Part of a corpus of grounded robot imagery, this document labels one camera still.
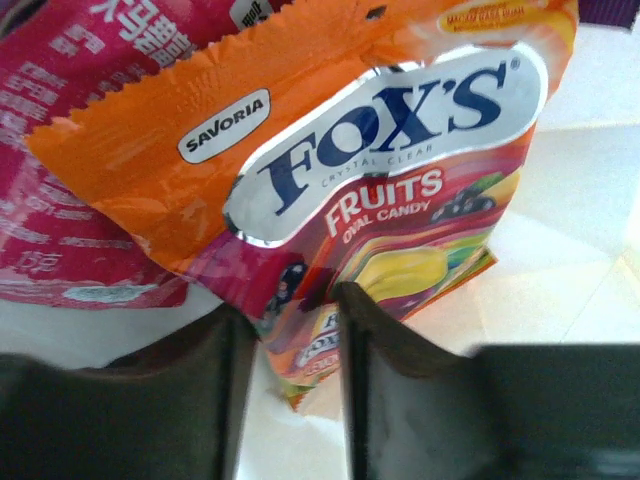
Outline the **blue checkered paper bag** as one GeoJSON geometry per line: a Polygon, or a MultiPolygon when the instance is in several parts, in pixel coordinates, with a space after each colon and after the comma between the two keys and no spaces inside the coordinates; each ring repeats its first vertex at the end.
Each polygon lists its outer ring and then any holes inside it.
{"type": "MultiPolygon", "coordinates": [[[[486,343],[639,343],[639,13],[581,25],[540,116],[519,188],[490,238],[498,263],[409,318],[456,353],[486,343]]],[[[1,354],[102,367],[221,301],[101,311],[1,300],[1,354]]],[[[340,379],[294,413],[259,349],[236,479],[348,479],[340,379]]]]}

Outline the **orange Fox's fruits candy bag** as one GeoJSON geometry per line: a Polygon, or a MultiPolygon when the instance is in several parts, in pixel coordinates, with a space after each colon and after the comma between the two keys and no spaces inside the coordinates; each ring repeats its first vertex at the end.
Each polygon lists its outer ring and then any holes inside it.
{"type": "Polygon", "coordinates": [[[297,406],[339,366],[340,283],[403,320],[492,265],[578,23],[574,1],[298,1],[27,144],[244,313],[297,406]]]}

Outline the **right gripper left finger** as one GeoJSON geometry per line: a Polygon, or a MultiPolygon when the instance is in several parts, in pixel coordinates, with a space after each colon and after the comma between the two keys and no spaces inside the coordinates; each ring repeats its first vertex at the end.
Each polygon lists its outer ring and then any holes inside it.
{"type": "Polygon", "coordinates": [[[231,479],[256,337],[221,305],[103,368],[1,357],[5,479],[231,479]]]}

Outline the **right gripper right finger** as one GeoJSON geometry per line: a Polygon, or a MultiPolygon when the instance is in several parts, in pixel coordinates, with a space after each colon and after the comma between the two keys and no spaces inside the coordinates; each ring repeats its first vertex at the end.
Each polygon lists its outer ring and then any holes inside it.
{"type": "Polygon", "coordinates": [[[635,344],[485,345],[453,354],[357,284],[339,306],[354,479],[635,479],[635,344]]]}

